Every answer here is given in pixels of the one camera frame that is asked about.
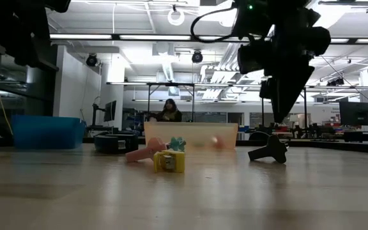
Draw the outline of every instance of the security camera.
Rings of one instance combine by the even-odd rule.
[[[201,54],[200,50],[195,50],[194,54],[192,55],[192,62],[193,63],[200,63],[203,61],[203,55]]]
[[[96,67],[100,64],[99,60],[97,60],[97,54],[89,54],[89,57],[86,60],[86,64],[90,67]]]

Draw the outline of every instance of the computer monitor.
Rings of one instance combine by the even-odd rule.
[[[116,112],[116,101],[107,103],[105,106],[105,119],[104,121],[113,121],[114,120],[114,114]]]
[[[368,125],[368,103],[339,102],[342,125]]]

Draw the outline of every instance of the teal toy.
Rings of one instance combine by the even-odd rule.
[[[179,137],[177,139],[175,137],[172,137],[170,148],[174,151],[185,151],[185,144],[186,142],[183,140],[182,137]]]

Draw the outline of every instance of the woman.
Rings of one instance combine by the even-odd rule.
[[[157,121],[181,122],[182,113],[177,109],[176,102],[173,99],[165,101],[163,111],[157,114]]]

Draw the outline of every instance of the blue plastic bin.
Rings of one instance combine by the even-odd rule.
[[[18,149],[74,149],[83,142],[85,122],[79,118],[12,116],[14,145]]]

